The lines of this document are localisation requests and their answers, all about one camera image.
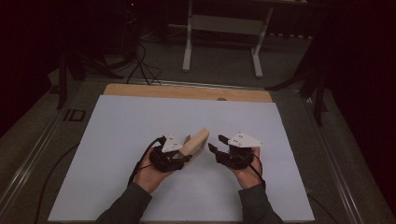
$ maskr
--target white metal frame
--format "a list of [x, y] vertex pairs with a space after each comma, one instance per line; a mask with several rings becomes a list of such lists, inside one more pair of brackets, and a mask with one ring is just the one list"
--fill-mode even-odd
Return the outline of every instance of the white metal frame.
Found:
[[242, 35], [257, 35], [259, 40], [254, 48], [251, 49], [254, 71], [257, 78], [262, 77], [262, 66], [260, 63], [259, 52], [262, 47], [265, 33], [273, 12], [269, 7], [264, 21], [243, 20], [236, 18], [214, 17], [206, 15], [192, 14], [192, 0], [189, 1], [189, 17], [187, 21], [187, 44], [184, 52], [183, 72], [190, 71], [191, 65], [191, 33], [194, 30], [206, 30], [215, 32], [235, 33]]

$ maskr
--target forearm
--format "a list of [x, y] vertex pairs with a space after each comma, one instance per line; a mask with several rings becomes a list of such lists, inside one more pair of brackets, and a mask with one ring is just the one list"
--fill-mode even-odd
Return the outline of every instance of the forearm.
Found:
[[143, 216], [149, 202], [151, 195], [140, 188], [136, 183], [132, 183], [122, 195], [111, 204], [95, 223], [107, 224], [137, 224]]
[[243, 208], [244, 224], [283, 223], [268, 202], [262, 185], [239, 190], [239, 197]]

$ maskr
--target gray sleeve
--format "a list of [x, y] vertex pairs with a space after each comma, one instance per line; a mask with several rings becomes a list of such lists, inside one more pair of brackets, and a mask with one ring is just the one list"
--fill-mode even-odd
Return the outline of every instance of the gray sleeve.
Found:
[[151, 195], [136, 183], [128, 186], [122, 195], [96, 219], [95, 223], [137, 224], [143, 216]]
[[284, 223], [274, 212], [262, 185], [239, 190], [244, 224]]

